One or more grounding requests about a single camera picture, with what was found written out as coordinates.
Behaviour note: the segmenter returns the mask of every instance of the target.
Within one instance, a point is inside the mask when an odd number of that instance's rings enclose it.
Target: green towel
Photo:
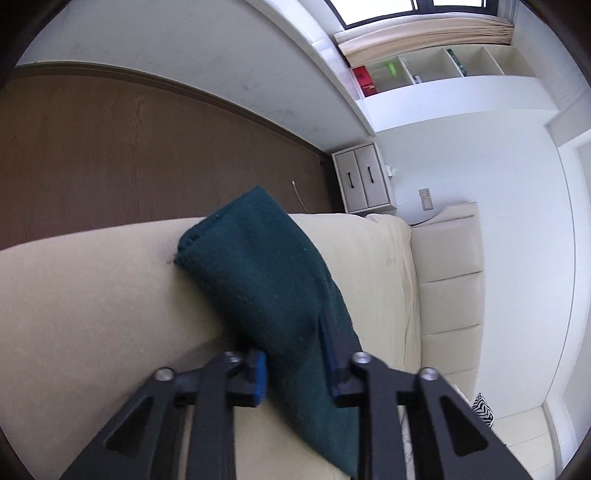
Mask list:
[[[343,297],[306,234],[261,187],[189,229],[176,265],[197,281],[231,332],[268,355],[269,394],[291,428],[343,472],[357,474],[359,413],[329,395],[318,334],[328,309],[359,339]]]

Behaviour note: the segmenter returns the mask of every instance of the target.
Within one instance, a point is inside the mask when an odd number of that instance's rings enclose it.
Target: shelf compartment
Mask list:
[[[388,65],[390,62],[396,71],[396,76],[392,75],[392,71]],[[401,63],[398,57],[366,65],[366,68],[374,81],[375,89],[378,93],[413,85],[413,80],[407,68]]]
[[[486,50],[498,63],[505,75],[535,77],[527,60],[516,47],[507,45],[487,45]]]
[[[408,67],[414,83],[416,76],[422,83],[462,77],[462,72],[443,47],[425,48],[400,55],[401,61]]]
[[[466,69],[467,77],[504,75],[503,70],[484,45],[451,45],[445,48],[453,50]]]

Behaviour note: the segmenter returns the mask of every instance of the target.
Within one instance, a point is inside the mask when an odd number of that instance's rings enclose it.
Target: small white cabinet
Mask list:
[[[396,208],[384,164],[374,143],[333,154],[347,213],[383,212]]]

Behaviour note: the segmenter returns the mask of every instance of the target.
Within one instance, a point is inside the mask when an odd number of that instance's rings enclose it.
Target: white shelf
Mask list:
[[[451,53],[460,65],[456,64]],[[368,63],[365,67],[378,93],[452,78],[507,75],[535,77],[521,52],[507,45],[423,48]]]
[[[535,73],[516,47],[487,45],[486,49],[494,57],[505,75],[535,77]]]
[[[494,110],[539,110],[548,120],[558,107],[541,80],[473,76],[426,82],[378,93],[363,102],[376,132],[434,118]]]
[[[399,57],[408,67],[414,83],[434,82],[462,76],[462,72],[449,53],[441,47],[424,48]]]
[[[483,45],[449,47],[466,69],[466,76],[504,75],[502,68]]]
[[[539,110],[548,112],[549,120],[558,112],[516,47],[424,48],[365,67],[378,93],[358,105],[376,132],[464,113]]]

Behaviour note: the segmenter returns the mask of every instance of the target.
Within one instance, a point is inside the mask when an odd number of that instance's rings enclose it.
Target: brown wooden wall panel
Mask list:
[[[311,213],[340,210],[326,156],[262,123],[118,79],[12,79],[0,90],[0,249],[208,215],[257,184],[288,212],[303,211],[292,180]]]

